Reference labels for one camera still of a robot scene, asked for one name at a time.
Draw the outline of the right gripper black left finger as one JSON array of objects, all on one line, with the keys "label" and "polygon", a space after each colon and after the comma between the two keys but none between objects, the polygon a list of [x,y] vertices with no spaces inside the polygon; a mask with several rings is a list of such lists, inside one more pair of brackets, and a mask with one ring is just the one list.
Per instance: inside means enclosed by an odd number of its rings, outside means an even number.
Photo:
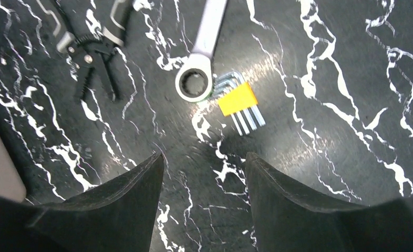
[{"label": "right gripper black left finger", "polygon": [[0,251],[149,251],[164,160],[132,170],[61,203],[0,197]]}]

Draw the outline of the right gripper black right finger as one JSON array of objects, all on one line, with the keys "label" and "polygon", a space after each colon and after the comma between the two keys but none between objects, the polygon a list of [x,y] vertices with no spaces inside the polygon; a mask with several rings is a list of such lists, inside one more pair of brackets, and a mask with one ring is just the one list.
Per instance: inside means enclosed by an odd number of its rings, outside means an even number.
[{"label": "right gripper black right finger", "polygon": [[413,197],[373,206],[323,194],[246,155],[258,251],[413,251]]}]

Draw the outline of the yellow hex key set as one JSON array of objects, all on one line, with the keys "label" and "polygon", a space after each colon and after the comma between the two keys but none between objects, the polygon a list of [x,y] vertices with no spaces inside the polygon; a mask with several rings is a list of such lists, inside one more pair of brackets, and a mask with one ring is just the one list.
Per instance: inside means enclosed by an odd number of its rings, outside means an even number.
[{"label": "yellow hex key set", "polygon": [[215,78],[211,98],[218,100],[225,117],[231,117],[240,136],[266,125],[251,85],[238,71]]}]

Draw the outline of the black marbled table mat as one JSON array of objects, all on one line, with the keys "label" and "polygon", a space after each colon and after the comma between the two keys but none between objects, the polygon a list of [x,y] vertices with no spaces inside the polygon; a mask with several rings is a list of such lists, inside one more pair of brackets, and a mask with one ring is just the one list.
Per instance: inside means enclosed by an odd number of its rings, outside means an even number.
[{"label": "black marbled table mat", "polygon": [[119,99],[93,76],[78,102],[35,1],[0,1],[0,134],[22,201],[62,202],[161,152],[151,251],[256,251],[248,152],[340,200],[413,197],[413,1],[229,1],[213,71],[251,84],[266,124],[246,136],[174,88],[203,8],[137,1],[109,64]]}]

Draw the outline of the silver wrench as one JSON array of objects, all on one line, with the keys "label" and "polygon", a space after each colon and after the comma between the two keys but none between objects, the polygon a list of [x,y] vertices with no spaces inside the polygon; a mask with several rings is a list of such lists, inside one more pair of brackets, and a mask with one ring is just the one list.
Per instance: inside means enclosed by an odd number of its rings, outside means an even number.
[{"label": "silver wrench", "polygon": [[[212,58],[221,29],[223,16],[228,1],[206,1],[197,37],[186,62],[175,77],[175,89],[187,102],[205,100],[213,90]],[[189,94],[183,90],[183,81],[191,73],[199,73],[204,79],[204,86],[199,94]]]}]

